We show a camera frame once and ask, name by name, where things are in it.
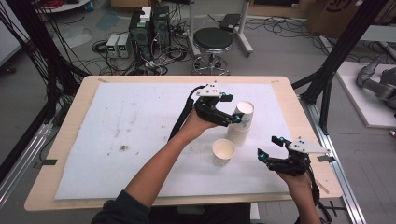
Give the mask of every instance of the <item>stool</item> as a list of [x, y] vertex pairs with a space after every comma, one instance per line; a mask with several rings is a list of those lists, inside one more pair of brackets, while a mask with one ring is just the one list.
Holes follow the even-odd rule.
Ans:
[[204, 28], [195, 32], [193, 44], [206, 55], [194, 60], [192, 73], [202, 74], [205, 70], [209, 75], [230, 75], [227, 62], [215, 54], [225, 52], [231, 48], [233, 37], [227, 31], [219, 28]]

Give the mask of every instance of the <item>floor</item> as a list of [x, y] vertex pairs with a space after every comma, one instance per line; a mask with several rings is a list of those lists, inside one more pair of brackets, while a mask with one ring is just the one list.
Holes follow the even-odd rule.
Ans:
[[[99, 74], [105, 66], [103, 62], [89, 61], [98, 57], [92, 52], [92, 44], [105, 39], [111, 32], [127, 31], [130, 14], [107, 9], [94, 12], [77, 9], [72, 12], [60, 13], [56, 19], [62, 25], [70, 25], [73, 21], [74, 26], [89, 29], [92, 40], [73, 48], [73, 51], [81, 61], [86, 62], [85, 65], [93, 74]], [[216, 21], [222, 19], [222, 16], [212, 17]], [[326, 60], [326, 51], [318, 48], [320, 44], [316, 38], [306, 33], [301, 36], [286, 30], [276, 34], [271, 29], [264, 29], [259, 22], [262, 23], [262, 20], [249, 21], [245, 30], [254, 49], [249, 57], [246, 57], [236, 41], [233, 48], [223, 54], [232, 76], [285, 76], [292, 83], [316, 72]], [[289, 28], [298, 29], [301, 24], [301, 21], [288, 23]], [[196, 18], [195, 27], [204, 26], [217, 26], [217, 23], [207, 16]], [[367, 57], [373, 58], [381, 51], [373, 47], [375, 45], [368, 42], [359, 43], [348, 60], [369, 62]], [[19, 52], [10, 62], [16, 67], [16, 73], [9, 74], [3, 70], [0, 73], [0, 161], [5, 159], [46, 103], [45, 85], [27, 56]], [[167, 75], [189, 75], [191, 64], [191, 61], [172, 63], [167, 66]], [[302, 93], [305, 89], [302, 87], [296, 93]], [[364, 126], [337, 77], [333, 81], [328, 121], [332, 143], [363, 212], [363, 223], [392, 223], [396, 218], [396, 140], [389, 136], [387, 129]], [[57, 129], [58, 127], [54, 128], [50, 137], [55, 135]], [[50, 143], [43, 149], [43, 157], [49, 149]], [[39, 172], [39, 169], [34, 168], [36, 162], [38, 158], [29, 166], [0, 209], [0, 223], [53, 223], [53, 220], [60, 224], [89, 223], [98, 209], [38, 213], [24, 210], [24, 201]], [[331, 204], [330, 200], [324, 200], [323, 203], [326, 206]], [[335, 207], [345, 207], [341, 199], [334, 199], [332, 203]], [[293, 202], [259, 203], [259, 210], [261, 219], [257, 222], [260, 223], [293, 223], [297, 218]], [[353, 223], [344, 210], [336, 210], [336, 214], [333, 211], [330, 213], [334, 223]]]

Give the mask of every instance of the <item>white paper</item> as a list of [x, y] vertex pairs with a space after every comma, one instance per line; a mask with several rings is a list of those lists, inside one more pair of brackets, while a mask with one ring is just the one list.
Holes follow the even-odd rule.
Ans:
[[[137, 171], [166, 144], [187, 97], [205, 83], [102, 83], [81, 125], [55, 199], [115, 198]], [[271, 85], [219, 84], [234, 96], [217, 109], [232, 114], [250, 101], [255, 112], [246, 143], [224, 167], [212, 161], [211, 145], [227, 128], [206, 131], [186, 146], [160, 197], [288, 192], [275, 172], [257, 160], [257, 148], [285, 158], [271, 136], [290, 134]]]

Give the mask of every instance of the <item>paper cup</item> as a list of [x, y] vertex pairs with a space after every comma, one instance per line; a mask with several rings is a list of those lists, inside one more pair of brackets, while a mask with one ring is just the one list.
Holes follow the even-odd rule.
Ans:
[[218, 139], [212, 145], [213, 163], [216, 166], [227, 164], [235, 153], [235, 146], [227, 139]]
[[245, 130], [237, 130], [234, 126], [229, 125], [225, 138], [233, 142], [236, 147], [240, 147], [246, 142], [249, 132], [250, 127]]
[[234, 113], [244, 113], [240, 123], [231, 124], [237, 130], [246, 130], [250, 128], [253, 119], [254, 105], [249, 101], [242, 101], [238, 103]]

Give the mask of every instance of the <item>wooden table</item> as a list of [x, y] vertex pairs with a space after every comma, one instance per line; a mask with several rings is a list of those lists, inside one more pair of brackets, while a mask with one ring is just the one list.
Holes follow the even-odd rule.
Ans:
[[[284, 119], [288, 125], [292, 139], [303, 136], [317, 142], [316, 135], [298, 101], [294, 90], [285, 77], [200, 77], [200, 76], [163, 76], [163, 77], [86, 77], [64, 123], [52, 145], [47, 160], [57, 160], [56, 165], [45, 165], [31, 189], [26, 200], [25, 209], [28, 211], [99, 208], [105, 199], [100, 200], [61, 200], [55, 201], [54, 196], [59, 187], [64, 171], [64, 165], [69, 151], [73, 146], [78, 130], [90, 108], [96, 88], [102, 82], [131, 82], [131, 83], [262, 83], [271, 84]], [[320, 188], [321, 198], [341, 197], [342, 191], [338, 181], [327, 162], [319, 162], [318, 155], [311, 154], [311, 165]], [[157, 198], [154, 205], [182, 205], [202, 203], [241, 203], [290, 200], [285, 194], [244, 194], [244, 195], [211, 195], [190, 197]]]

